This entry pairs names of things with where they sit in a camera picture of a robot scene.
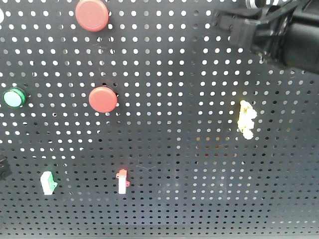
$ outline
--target pegboard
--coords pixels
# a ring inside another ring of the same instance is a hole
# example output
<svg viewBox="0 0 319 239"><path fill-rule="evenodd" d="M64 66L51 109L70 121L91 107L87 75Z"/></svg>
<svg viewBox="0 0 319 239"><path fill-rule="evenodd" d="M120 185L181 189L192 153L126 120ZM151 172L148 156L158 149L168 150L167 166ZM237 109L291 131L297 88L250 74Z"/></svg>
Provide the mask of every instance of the pegboard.
<svg viewBox="0 0 319 239"><path fill-rule="evenodd" d="M1 0L0 238L317 237L318 76L278 69L210 26L239 0L107 0L107 29L77 0ZM95 112L108 86L119 104ZM239 103L258 112L237 130ZM125 168L131 186L117 193ZM40 176L58 187L44 196Z"/></svg>

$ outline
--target black component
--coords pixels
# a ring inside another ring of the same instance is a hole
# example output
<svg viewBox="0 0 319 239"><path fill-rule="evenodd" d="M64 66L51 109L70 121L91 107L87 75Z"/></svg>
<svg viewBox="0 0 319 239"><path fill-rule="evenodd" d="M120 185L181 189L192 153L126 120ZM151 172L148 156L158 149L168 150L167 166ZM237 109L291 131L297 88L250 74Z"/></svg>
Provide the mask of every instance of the black component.
<svg viewBox="0 0 319 239"><path fill-rule="evenodd" d="M12 174L10 165L6 157L0 154L0 180L4 180L6 177Z"/></svg>
<svg viewBox="0 0 319 239"><path fill-rule="evenodd" d="M319 74L319 3L290 1L259 9L215 11L213 25L231 31L230 43L279 67Z"/></svg>
<svg viewBox="0 0 319 239"><path fill-rule="evenodd" d="M283 63L319 73L319 28L295 23L287 32Z"/></svg>

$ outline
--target green indicator light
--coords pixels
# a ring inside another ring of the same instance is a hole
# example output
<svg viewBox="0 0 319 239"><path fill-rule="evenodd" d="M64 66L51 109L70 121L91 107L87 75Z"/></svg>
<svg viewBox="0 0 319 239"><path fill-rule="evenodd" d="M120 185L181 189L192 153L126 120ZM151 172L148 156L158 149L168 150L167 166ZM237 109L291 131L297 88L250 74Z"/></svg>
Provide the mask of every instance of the green indicator light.
<svg viewBox="0 0 319 239"><path fill-rule="evenodd" d="M18 87L12 87L3 94L3 100L9 107L18 108L25 103L25 92Z"/></svg>

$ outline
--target white connector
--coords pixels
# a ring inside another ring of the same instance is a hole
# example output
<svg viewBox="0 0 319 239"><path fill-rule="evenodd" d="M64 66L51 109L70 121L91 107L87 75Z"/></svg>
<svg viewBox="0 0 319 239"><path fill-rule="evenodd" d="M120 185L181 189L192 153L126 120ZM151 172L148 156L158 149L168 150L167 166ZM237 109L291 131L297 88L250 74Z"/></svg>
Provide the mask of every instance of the white connector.
<svg viewBox="0 0 319 239"><path fill-rule="evenodd" d="M252 139L254 134L252 129L255 123L252 121L257 117L257 112L247 101L240 102L239 120L237 122L239 130L243 133L245 139Z"/></svg>
<svg viewBox="0 0 319 239"><path fill-rule="evenodd" d="M40 178L42 189L45 195L52 195L54 189L58 185L53 181L53 175L51 172L44 172Z"/></svg>

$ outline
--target red and white component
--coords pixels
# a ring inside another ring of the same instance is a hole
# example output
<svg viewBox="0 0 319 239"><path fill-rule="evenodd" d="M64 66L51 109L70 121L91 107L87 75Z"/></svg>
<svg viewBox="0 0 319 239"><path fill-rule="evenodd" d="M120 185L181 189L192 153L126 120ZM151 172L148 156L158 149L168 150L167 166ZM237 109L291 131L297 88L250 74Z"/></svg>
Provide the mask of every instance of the red and white component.
<svg viewBox="0 0 319 239"><path fill-rule="evenodd" d="M125 169L121 169L119 173L116 174L116 178L119 179L119 194L126 194L126 188L129 187L130 182L126 180L128 172Z"/></svg>

